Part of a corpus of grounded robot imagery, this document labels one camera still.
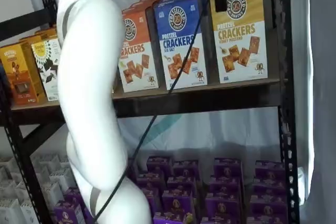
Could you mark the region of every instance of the white box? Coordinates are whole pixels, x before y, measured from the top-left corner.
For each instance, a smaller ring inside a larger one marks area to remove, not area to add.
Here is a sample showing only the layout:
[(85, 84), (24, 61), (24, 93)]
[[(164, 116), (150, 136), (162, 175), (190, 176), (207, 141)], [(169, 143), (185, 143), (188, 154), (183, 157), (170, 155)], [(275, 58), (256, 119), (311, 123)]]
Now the white box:
[(41, 166), (47, 166), (50, 174), (61, 169), (61, 164), (59, 162), (59, 157), (57, 154), (40, 155), (39, 161)]
[(21, 210), (26, 219), (26, 223), (39, 224), (33, 204), (30, 200), (25, 200), (21, 204)]
[(47, 207), (50, 211), (54, 209), (57, 202), (64, 200), (61, 188), (58, 182), (47, 182), (41, 187), (44, 199), (46, 201)]
[(0, 200), (0, 223), (23, 224), (25, 217), (17, 199)]
[(20, 203), (23, 203), (25, 200), (29, 199), (29, 193), (27, 191), (26, 185), (23, 182), (20, 182), (15, 187), (15, 194)]
[(8, 179), (0, 182), (0, 198), (15, 199), (15, 181)]
[(58, 38), (32, 44), (32, 50), (48, 101), (58, 101), (57, 68), (61, 55)]
[(69, 187), (75, 187), (75, 178), (72, 175), (70, 168), (60, 169), (50, 175), (50, 181), (58, 182), (61, 186), (62, 193), (69, 189)]

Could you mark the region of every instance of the cardboard box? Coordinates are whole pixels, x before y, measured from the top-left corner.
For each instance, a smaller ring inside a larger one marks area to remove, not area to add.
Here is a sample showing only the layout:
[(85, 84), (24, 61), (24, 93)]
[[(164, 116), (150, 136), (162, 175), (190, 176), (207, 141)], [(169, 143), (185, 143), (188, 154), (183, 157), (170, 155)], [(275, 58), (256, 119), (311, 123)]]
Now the cardboard box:
[(77, 202), (61, 200), (54, 208), (58, 223), (85, 224), (80, 205)]
[[(187, 55), (200, 15), (202, 0), (162, 0), (155, 6), (155, 18), (166, 80), (170, 89)], [(207, 85), (206, 18), (202, 18), (195, 42), (175, 89)]]
[(46, 101), (29, 43), (20, 42), (0, 48), (0, 58), (15, 104)]
[(263, 0), (227, 0), (217, 12), (211, 0), (219, 81), (268, 77)]
[(194, 200), (190, 190), (165, 190), (162, 195), (163, 210), (186, 214), (188, 223), (196, 224)]
[(57, 202), (64, 200), (58, 182), (46, 182), (41, 186), (41, 190), (49, 211), (53, 211)]
[(36, 42), (32, 50), (48, 101), (58, 101), (57, 70), (61, 55), (58, 38)]
[(50, 181), (59, 183), (63, 194), (65, 194), (70, 187), (76, 186), (75, 178), (69, 168), (57, 170), (50, 174), (49, 178)]
[(0, 223), (23, 224), (23, 216), (19, 201), (17, 199), (0, 200)]
[(26, 223), (39, 224), (33, 204), (30, 200), (25, 200), (21, 204), (21, 210), (25, 217)]
[(126, 32), (119, 71), (124, 92), (159, 87), (160, 46), (151, 5), (146, 2), (123, 11)]

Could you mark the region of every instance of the purple box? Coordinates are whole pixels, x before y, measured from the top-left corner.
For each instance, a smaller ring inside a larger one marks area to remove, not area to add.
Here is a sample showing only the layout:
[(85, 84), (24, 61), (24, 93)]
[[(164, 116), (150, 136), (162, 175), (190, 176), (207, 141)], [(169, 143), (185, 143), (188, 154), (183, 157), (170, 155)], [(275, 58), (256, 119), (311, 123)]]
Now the purple box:
[(137, 177), (136, 184), (140, 188), (157, 188), (160, 194), (167, 189), (162, 172), (159, 173), (141, 173)]
[(208, 193), (205, 198), (208, 217), (231, 215), (240, 220), (238, 193)]
[(156, 172), (161, 170), (165, 179), (173, 176), (173, 162), (170, 157), (165, 156), (150, 156), (147, 160), (147, 170), (149, 172)]
[(159, 197), (159, 190), (157, 188), (141, 188), (142, 192), (145, 194), (148, 203), (151, 207), (151, 213), (152, 216), (156, 212), (161, 212), (162, 211), (162, 206), (160, 202), (160, 197)]
[(286, 185), (283, 181), (254, 178), (252, 188), (257, 194), (286, 195)]
[(256, 177), (263, 179), (286, 180), (285, 165), (280, 162), (256, 161)]
[(187, 224), (185, 214), (174, 214), (171, 212), (157, 212), (153, 218), (154, 224)]
[(286, 216), (249, 215), (246, 224), (287, 224)]
[(260, 215), (287, 216), (287, 201), (285, 196), (253, 194), (250, 200), (250, 212)]
[(175, 161), (173, 164), (175, 176), (195, 177), (197, 182), (201, 181), (199, 171), (198, 160)]
[(84, 220), (82, 209), (77, 202), (60, 200), (54, 207), (58, 223), (80, 224)]
[(166, 190), (162, 195), (163, 210), (174, 213), (185, 213), (187, 218), (196, 223), (194, 200), (190, 190)]

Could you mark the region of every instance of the snack box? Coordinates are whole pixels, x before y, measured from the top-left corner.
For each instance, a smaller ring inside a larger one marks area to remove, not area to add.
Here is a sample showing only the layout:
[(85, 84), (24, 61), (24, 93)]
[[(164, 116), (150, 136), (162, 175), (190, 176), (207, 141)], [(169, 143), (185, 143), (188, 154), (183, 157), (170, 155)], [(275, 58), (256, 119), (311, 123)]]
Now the snack box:
[(0, 48), (1, 63), (17, 105), (44, 102), (46, 96), (28, 42)]
[(119, 59), (119, 72), (124, 92), (159, 87), (160, 46), (155, 29), (152, 4), (123, 11), (125, 40)]
[(61, 56), (58, 38), (33, 43), (32, 50), (48, 101), (58, 101), (57, 70)]
[(285, 165), (281, 162), (257, 160), (255, 172), (257, 178), (286, 180)]
[(187, 224), (187, 216), (184, 214), (174, 214), (171, 212), (157, 212), (153, 218), (154, 224)]
[(263, 0), (227, 0), (211, 12), (220, 83), (268, 77)]
[(249, 215), (246, 218), (246, 224), (287, 224), (286, 216), (266, 216), (266, 215)]
[(58, 223), (85, 224), (80, 205), (77, 202), (59, 201), (54, 207)]
[(173, 160), (168, 156), (150, 156), (147, 159), (147, 170), (149, 172), (156, 172), (161, 170), (165, 176), (165, 179), (168, 179), (173, 175)]
[(188, 223), (196, 224), (195, 207), (190, 190), (165, 190), (162, 195), (163, 210), (186, 214)]
[(238, 193), (208, 193), (205, 198), (207, 215), (211, 217), (230, 215), (240, 220)]
[(286, 183), (283, 181), (254, 178), (252, 188), (258, 194), (286, 195)]
[[(177, 78), (194, 38), (201, 5), (202, 0), (169, 0), (154, 7), (167, 90)], [(206, 17), (203, 17), (176, 89), (207, 85), (206, 26)]]
[(253, 194), (250, 198), (250, 212), (261, 215), (287, 216), (287, 201), (285, 196)]
[(151, 207), (152, 216), (154, 216), (156, 212), (161, 212), (162, 206), (159, 197), (159, 190), (157, 188), (141, 188), (141, 190), (143, 194), (145, 194)]

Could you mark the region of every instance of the product packaging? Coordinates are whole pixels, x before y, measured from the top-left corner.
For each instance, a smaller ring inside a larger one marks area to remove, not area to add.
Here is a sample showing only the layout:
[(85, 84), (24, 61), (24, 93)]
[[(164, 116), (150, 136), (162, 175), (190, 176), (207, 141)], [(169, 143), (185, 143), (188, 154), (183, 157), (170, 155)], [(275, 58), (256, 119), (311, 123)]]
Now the product packaging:
[(15, 104), (24, 105), (46, 101), (34, 55), (28, 42), (0, 48), (0, 58)]
[(57, 70), (61, 56), (58, 38), (34, 43), (32, 50), (48, 101), (58, 101)]
[(77, 202), (59, 201), (54, 207), (58, 223), (85, 224), (80, 205)]
[(211, 0), (220, 83), (267, 78), (263, 0), (227, 0), (217, 12)]
[[(154, 8), (167, 90), (177, 78), (194, 38), (201, 4), (202, 0), (162, 0)], [(207, 85), (205, 26), (206, 18), (202, 18), (176, 89)]]
[(17, 199), (0, 200), (0, 223), (25, 223), (25, 217)]
[(285, 165), (280, 162), (257, 160), (255, 171), (257, 178), (286, 181)]
[(194, 200), (190, 190), (165, 190), (162, 203), (164, 211), (186, 214), (187, 223), (197, 223)]

